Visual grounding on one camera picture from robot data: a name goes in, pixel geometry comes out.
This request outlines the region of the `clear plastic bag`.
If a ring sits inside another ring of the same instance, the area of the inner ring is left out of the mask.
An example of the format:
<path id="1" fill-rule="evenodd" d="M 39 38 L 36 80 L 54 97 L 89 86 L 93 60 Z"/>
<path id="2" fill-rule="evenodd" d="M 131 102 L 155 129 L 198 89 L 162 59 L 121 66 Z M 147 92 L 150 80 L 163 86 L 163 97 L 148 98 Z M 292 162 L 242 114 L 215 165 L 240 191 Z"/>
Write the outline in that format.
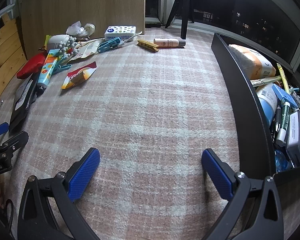
<path id="1" fill-rule="evenodd" d="M 66 34 L 70 36 L 83 37 L 86 34 L 86 32 L 84 27 L 82 27 L 81 22 L 77 21 L 67 28 Z"/>

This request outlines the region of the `teal plastic clip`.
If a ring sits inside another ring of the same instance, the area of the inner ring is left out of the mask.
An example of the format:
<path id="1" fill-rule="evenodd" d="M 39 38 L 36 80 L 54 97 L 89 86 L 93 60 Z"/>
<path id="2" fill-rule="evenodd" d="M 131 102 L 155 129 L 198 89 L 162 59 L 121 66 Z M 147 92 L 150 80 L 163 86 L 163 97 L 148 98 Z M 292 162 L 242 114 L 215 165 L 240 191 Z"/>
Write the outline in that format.
<path id="1" fill-rule="evenodd" d="M 64 54 L 62 57 L 60 57 L 53 68 L 52 75 L 70 69 L 71 68 L 71 64 L 69 63 L 70 60 L 71 60 L 71 56 L 68 54 Z"/>

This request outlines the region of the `fruit print hand cream tube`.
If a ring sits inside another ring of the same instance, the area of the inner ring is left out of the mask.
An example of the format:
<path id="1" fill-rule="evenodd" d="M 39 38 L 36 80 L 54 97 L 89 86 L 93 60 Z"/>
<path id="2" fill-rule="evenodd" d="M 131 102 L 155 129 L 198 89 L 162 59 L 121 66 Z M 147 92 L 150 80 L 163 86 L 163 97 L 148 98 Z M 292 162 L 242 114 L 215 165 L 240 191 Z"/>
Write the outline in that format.
<path id="1" fill-rule="evenodd" d="M 43 94 L 47 89 L 53 71 L 55 70 L 57 63 L 60 62 L 61 58 L 62 56 L 59 52 L 59 49 L 49 50 L 38 77 L 37 92 L 39 95 Z"/>

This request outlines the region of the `white electric device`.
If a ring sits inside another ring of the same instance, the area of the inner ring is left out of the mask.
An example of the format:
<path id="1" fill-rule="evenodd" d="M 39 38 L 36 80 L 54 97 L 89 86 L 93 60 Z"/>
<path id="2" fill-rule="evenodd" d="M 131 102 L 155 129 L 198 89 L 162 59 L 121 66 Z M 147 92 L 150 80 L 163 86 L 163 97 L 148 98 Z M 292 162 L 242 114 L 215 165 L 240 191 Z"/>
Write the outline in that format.
<path id="1" fill-rule="evenodd" d="M 53 35 L 47 42 L 46 51 L 49 52 L 51 49 L 62 49 L 67 46 L 70 35 L 68 34 L 59 34 Z"/>

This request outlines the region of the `wooden clothespin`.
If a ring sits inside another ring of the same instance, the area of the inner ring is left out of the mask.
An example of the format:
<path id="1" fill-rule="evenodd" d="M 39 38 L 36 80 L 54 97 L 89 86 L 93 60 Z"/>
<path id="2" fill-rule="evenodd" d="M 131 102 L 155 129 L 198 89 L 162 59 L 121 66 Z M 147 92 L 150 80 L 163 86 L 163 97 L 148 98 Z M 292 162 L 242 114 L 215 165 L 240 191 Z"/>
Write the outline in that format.
<path id="1" fill-rule="evenodd" d="M 144 48 L 147 51 L 151 51 L 153 53 L 156 53 L 159 51 L 158 45 L 156 45 L 152 42 L 146 41 L 146 40 L 138 40 L 138 46 Z"/>

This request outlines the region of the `orange tissue pack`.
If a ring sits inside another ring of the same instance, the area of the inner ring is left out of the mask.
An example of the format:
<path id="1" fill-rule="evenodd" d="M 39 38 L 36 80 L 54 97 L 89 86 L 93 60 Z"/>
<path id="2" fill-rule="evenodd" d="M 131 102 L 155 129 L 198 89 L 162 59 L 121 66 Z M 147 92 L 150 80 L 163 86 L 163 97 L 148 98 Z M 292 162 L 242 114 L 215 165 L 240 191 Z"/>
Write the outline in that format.
<path id="1" fill-rule="evenodd" d="M 238 58 L 238 62 L 250 80 L 275 76 L 276 69 L 258 51 L 237 44 L 230 44 L 229 49 Z"/>

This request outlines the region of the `black comb package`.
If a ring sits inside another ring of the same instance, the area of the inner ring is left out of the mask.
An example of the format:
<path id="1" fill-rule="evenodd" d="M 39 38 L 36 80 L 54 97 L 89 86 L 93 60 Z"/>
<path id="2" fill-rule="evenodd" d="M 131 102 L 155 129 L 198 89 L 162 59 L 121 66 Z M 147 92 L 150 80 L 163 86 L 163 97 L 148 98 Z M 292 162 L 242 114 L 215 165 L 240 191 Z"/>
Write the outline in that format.
<path id="1" fill-rule="evenodd" d="M 38 77 L 39 73 L 33 73 L 17 88 L 9 124 L 10 133 L 16 133 L 17 131 L 21 130 L 26 116 L 29 113 L 30 107 L 36 100 Z"/>

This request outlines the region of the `pink small bottle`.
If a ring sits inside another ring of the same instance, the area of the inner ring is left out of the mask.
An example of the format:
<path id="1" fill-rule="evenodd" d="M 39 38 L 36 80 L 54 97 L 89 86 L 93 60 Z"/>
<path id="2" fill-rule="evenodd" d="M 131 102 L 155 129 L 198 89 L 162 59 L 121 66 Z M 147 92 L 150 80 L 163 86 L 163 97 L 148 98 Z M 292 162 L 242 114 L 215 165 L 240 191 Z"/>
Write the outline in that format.
<path id="1" fill-rule="evenodd" d="M 155 38 L 153 43 L 159 47 L 184 47 L 186 46 L 185 40 L 179 40 L 176 38 Z"/>

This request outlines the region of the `wooden cabinet panel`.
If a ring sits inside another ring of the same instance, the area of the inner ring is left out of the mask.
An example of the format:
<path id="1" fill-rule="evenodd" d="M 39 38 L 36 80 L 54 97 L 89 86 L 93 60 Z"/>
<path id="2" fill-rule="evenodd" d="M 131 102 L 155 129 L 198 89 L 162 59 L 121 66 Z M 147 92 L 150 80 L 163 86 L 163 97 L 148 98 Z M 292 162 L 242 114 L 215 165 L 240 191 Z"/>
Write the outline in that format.
<path id="1" fill-rule="evenodd" d="M 103 37 L 110 25 L 145 29 L 145 0 L 22 0 L 21 26 L 27 58 L 38 53 L 46 35 L 66 32 L 75 22 L 95 25 L 93 38 Z"/>

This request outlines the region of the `pine wood board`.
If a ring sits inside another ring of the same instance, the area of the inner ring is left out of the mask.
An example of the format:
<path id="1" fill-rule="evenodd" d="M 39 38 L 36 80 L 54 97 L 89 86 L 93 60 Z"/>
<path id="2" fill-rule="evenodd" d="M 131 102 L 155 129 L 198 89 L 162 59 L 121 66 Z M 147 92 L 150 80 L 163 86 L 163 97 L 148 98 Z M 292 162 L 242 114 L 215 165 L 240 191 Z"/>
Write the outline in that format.
<path id="1" fill-rule="evenodd" d="M 4 26 L 0 28 L 0 96 L 26 63 L 26 56 L 21 44 L 21 32 L 18 21 L 2 15 Z"/>

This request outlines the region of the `blue clothespin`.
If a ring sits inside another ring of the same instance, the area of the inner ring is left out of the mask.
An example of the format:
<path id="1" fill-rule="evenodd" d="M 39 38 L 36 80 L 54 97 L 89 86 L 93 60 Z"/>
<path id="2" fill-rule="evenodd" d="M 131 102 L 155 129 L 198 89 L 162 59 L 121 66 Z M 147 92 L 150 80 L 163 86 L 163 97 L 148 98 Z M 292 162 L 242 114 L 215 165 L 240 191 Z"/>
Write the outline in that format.
<path id="1" fill-rule="evenodd" d="M 98 45 L 97 52 L 98 53 L 104 53 L 106 51 L 114 50 L 116 48 L 120 48 L 125 43 L 121 40 L 121 38 L 116 37 L 109 41 L 104 41 L 101 44 Z"/>

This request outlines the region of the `white tissue pack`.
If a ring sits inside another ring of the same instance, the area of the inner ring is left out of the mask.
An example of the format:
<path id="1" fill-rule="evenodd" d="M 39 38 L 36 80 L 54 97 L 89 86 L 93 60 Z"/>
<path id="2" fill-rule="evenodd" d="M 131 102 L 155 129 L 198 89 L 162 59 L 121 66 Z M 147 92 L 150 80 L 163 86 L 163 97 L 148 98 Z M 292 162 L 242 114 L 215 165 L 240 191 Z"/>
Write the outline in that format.
<path id="1" fill-rule="evenodd" d="M 108 41 L 119 37 L 121 38 L 121 40 L 127 40 L 135 34 L 136 34 L 136 26 L 114 25 L 114 26 L 109 26 L 106 29 L 104 33 L 104 39 Z"/>

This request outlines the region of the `red pouch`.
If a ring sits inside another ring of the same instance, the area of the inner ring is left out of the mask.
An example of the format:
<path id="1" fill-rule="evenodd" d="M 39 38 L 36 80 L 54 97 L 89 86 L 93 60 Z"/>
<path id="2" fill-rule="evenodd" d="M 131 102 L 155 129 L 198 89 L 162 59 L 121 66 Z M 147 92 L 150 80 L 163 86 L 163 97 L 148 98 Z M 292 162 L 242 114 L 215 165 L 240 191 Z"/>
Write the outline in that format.
<path id="1" fill-rule="evenodd" d="M 25 63 L 25 65 L 17 72 L 16 77 L 18 79 L 24 80 L 31 76 L 33 73 L 37 73 L 41 70 L 45 59 L 47 57 L 47 53 L 42 51 L 41 53 L 33 56 Z"/>

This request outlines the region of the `grey bead massager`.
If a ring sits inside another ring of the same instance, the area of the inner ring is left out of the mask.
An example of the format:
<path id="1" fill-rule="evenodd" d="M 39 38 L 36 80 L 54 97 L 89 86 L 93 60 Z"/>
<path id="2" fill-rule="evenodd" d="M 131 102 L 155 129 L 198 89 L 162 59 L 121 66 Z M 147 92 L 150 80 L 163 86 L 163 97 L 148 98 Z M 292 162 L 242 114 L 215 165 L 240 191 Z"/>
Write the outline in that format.
<path id="1" fill-rule="evenodd" d="M 79 43 L 76 37 L 69 36 L 58 44 L 59 55 L 74 56 L 79 52 Z"/>

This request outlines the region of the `Coffee mate sachet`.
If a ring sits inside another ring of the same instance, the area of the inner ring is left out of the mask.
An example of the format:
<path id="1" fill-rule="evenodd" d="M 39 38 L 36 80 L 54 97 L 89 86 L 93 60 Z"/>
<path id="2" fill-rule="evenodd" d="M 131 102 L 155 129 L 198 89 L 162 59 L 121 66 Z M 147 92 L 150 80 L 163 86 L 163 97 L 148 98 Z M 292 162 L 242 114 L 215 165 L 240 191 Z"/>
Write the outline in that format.
<path id="1" fill-rule="evenodd" d="M 97 64 L 94 61 L 72 72 L 68 72 L 61 89 L 69 89 L 87 81 L 87 79 L 89 79 L 96 70 Z"/>

